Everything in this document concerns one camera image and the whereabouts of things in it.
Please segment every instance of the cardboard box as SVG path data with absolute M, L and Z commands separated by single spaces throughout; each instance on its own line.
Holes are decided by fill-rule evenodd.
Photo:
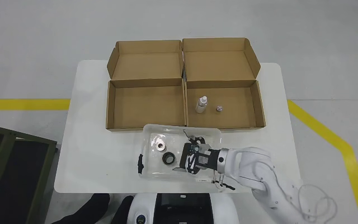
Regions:
M 220 129 L 262 128 L 265 124 L 260 64 L 246 38 L 183 39 L 187 84 L 187 125 Z M 202 114 L 195 111 L 208 97 Z
M 180 40 L 118 41 L 107 69 L 106 128 L 186 125 Z

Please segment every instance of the plastic bottle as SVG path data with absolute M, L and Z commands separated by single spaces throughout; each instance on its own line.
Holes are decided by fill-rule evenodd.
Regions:
M 196 112 L 201 114 L 202 112 L 204 112 L 207 105 L 208 105 L 208 98 L 206 96 L 203 96 L 197 101 L 196 108 L 195 108 Z

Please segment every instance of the yellow tape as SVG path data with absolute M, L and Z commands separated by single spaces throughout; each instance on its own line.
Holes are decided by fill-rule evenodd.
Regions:
M 68 110 L 70 99 L 0 99 L 0 110 Z
M 338 148 L 338 150 L 342 153 L 343 161 L 345 163 L 353 194 L 356 199 L 356 204 L 358 206 L 358 164 L 352 146 L 345 142 L 341 137 L 334 134 L 321 122 L 309 115 L 306 111 L 297 106 L 297 104 L 291 100 L 288 100 L 287 103 L 290 113 L 292 113 L 301 122 L 307 125 L 310 129 L 316 132 L 331 145 Z

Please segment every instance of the clear plastic container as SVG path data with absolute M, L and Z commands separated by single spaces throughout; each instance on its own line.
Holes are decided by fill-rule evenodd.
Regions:
M 183 169 L 175 169 L 179 167 L 184 143 L 189 142 L 186 134 L 189 137 L 203 137 L 206 144 L 209 144 L 211 148 L 220 148 L 221 131 L 216 128 L 147 124 L 143 128 L 142 163 L 144 168 L 139 176 L 160 180 L 211 182 L 213 179 L 211 169 L 202 169 L 196 175 L 190 174 Z M 160 151 L 158 150 L 158 145 L 163 142 L 166 149 Z M 166 165 L 162 160 L 166 152 L 172 152 L 175 155 L 175 162 L 172 165 Z

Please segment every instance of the white tabletop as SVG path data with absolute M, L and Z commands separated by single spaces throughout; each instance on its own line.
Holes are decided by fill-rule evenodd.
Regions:
M 147 180 L 138 175 L 141 131 L 110 132 L 105 128 L 106 60 L 78 64 L 68 110 L 55 190 L 60 193 L 214 193 L 213 184 Z M 271 152 L 277 169 L 296 183 L 300 172 L 287 106 L 281 68 L 261 63 L 260 82 L 266 127 L 259 130 L 225 131 L 222 146 L 256 146 Z M 234 192 L 251 190 L 228 178 Z

